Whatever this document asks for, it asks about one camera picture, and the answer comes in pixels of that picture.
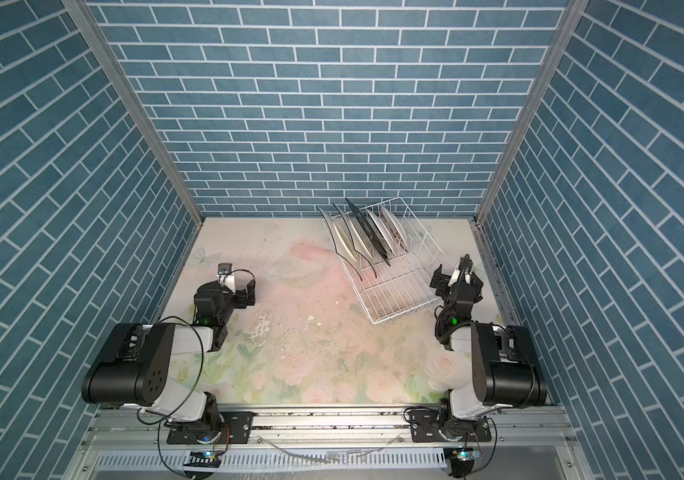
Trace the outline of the white square plate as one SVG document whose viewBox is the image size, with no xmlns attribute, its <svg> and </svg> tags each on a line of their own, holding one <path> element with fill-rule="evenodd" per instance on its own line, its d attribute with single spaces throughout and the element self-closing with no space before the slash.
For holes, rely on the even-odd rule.
<svg viewBox="0 0 684 480">
<path fill-rule="evenodd" d="M 355 248 L 347 221 L 343 216 L 332 217 L 324 210 L 321 210 L 320 213 L 331 236 L 335 253 L 353 269 L 360 280 L 363 280 L 363 275 L 360 272 L 361 254 Z"/>
<path fill-rule="evenodd" d="M 337 209 L 340 218 L 346 225 L 348 236 L 353 242 L 353 250 L 369 265 L 374 277 L 377 278 L 378 274 L 374 267 L 374 263 L 376 262 L 376 250 L 368 235 L 365 233 L 362 224 L 354 214 L 344 213 L 337 205 L 334 205 L 334 207 Z"/>
</svg>

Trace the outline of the floral black square plate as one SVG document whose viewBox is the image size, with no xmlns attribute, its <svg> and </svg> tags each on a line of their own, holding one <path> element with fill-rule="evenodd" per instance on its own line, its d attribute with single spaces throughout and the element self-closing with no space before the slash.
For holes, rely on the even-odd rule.
<svg viewBox="0 0 684 480">
<path fill-rule="evenodd" d="M 369 238 L 370 242 L 372 243 L 374 249 L 379 253 L 379 255 L 382 257 L 382 259 L 385 261 L 385 263 L 390 266 L 389 262 L 389 257 L 387 250 L 385 249 L 384 244 L 380 240 L 379 236 L 376 234 L 374 230 L 374 226 L 372 222 L 369 220 L 369 217 L 367 214 L 363 213 L 352 201 L 350 201 L 348 198 L 346 198 L 346 202 L 348 203 L 352 213 L 362 226 L 362 229 L 364 230 L 365 234 Z"/>
</svg>

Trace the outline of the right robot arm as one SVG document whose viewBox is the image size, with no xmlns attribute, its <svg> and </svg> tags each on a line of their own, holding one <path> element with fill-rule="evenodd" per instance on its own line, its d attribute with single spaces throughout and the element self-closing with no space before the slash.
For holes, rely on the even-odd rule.
<svg viewBox="0 0 684 480">
<path fill-rule="evenodd" d="M 491 413 L 544 406 L 549 390 L 529 329 L 472 317 L 484 287 L 472 259 L 463 257 L 451 274 L 437 268 L 430 287 L 443 301 L 434 312 L 436 339 L 448 351 L 471 356 L 470 382 L 449 389 L 440 401 L 441 435 L 449 441 L 484 441 L 484 422 Z"/>
</svg>

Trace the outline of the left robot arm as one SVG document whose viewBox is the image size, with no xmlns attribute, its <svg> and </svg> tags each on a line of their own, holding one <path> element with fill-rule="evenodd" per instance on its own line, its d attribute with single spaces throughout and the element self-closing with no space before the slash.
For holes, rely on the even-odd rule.
<svg viewBox="0 0 684 480">
<path fill-rule="evenodd" d="M 227 323 L 237 309 L 256 303 L 256 280 L 238 290 L 238 269 L 223 273 L 198 288 L 194 318 L 169 316 L 155 324 L 115 326 L 86 374 L 81 396 L 89 404 L 134 404 L 159 417 L 168 427 L 170 445 L 246 444 L 254 414 L 220 411 L 215 395 L 199 388 L 205 355 L 219 351 L 227 338 Z M 200 355 L 194 384 L 187 387 L 169 374 L 176 355 Z"/>
</svg>

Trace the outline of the round plate orange sunburst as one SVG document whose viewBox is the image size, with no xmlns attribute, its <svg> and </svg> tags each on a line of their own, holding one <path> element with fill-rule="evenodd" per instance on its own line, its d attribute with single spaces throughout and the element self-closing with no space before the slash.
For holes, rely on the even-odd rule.
<svg viewBox="0 0 684 480">
<path fill-rule="evenodd" d="M 399 223 L 398 218 L 386 206 L 380 207 L 380 217 L 390 231 L 393 238 L 393 249 L 398 249 L 399 252 L 408 253 L 408 243 L 405 239 L 405 231 Z"/>
</svg>

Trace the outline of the round plate red rim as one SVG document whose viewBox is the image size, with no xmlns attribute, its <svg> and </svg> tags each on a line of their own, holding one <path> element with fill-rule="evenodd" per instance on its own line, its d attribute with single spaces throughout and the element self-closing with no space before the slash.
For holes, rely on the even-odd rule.
<svg viewBox="0 0 684 480">
<path fill-rule="evenodd" d="M 389 256 L 391 258 L 397 257 L 401 253 L 400 245 L 397 242 L 388 221 L 375 210 L 369 210 L 368 214 L 370 219 L 374 222 L 377 230 L 379 231 L 379 234 L 383 239 L 384 244 L 387 246 L 389 250 Z"/>
</svg>

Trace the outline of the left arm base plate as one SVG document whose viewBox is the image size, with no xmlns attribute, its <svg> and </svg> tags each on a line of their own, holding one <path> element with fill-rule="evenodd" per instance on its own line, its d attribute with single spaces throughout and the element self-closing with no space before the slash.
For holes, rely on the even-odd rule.
<svg viewBox="0 0 684 480">
<path fill-rule="evenodd" d="M 169 445 L 247 444 L 255 414 L 251 411 L 220 413 L 215 420 L 168 424 Z"/>
</svg>

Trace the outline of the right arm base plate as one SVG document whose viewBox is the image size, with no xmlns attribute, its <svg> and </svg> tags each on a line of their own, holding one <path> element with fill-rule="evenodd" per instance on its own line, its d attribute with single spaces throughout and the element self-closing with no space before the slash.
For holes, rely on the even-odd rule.
<svg viewBox="0 0 684 480">
<path fill-rule="evenodd" d="M 488 442 L 492 440 L 489 426 L 479 420 L 459 420 L 446 412 L 427 407 L 409 407 L 403 412 L 412 441 L 437 442 Z"/>
</svg>

